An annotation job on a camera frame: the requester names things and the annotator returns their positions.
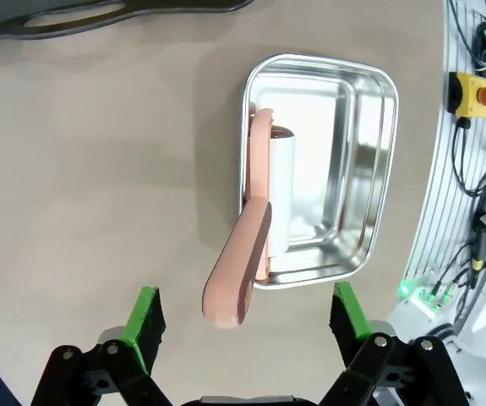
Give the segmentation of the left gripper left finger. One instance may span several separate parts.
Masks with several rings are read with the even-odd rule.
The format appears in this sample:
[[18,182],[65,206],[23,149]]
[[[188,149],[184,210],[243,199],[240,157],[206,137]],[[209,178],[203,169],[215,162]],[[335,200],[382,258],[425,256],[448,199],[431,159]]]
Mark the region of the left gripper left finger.
[[72,345],[53,349],[33,405],[97,405],[117,393],[127,405],[169,405],[151,378],[166,323],[160,290],[143,287],[119,337],[88,352]]

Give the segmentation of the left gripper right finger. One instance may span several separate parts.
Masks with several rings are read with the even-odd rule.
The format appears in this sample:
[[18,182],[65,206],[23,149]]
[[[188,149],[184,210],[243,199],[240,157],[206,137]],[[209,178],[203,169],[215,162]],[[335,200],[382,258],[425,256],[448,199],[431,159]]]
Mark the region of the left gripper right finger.
[[423,336],[404,343],[373,332],[350,283],[335,284],[330,329],[345,370],[321,405],[377,405],[377,392],[388,392],[399,405],[469,404],[442,341]]

